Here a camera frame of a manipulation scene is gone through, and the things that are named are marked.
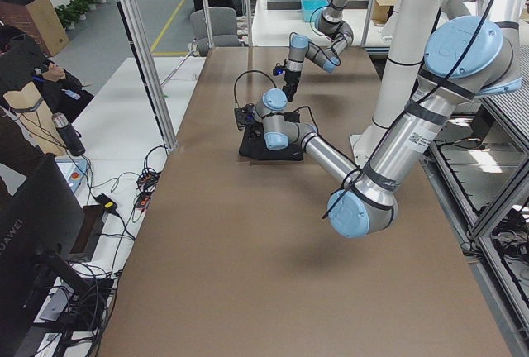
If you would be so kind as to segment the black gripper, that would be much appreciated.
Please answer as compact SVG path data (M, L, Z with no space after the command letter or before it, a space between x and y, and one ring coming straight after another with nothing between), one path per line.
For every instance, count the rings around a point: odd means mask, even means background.
M263 125L254 118L255 105L246 104L242 108L243 113L243 142L250 142L251 140L257 140L263 136Z
M300 80L299 71L291 71L286 69L284 71L284 88L283 91L287 96L288 100L292 102L295 93L297 92L297 86Z

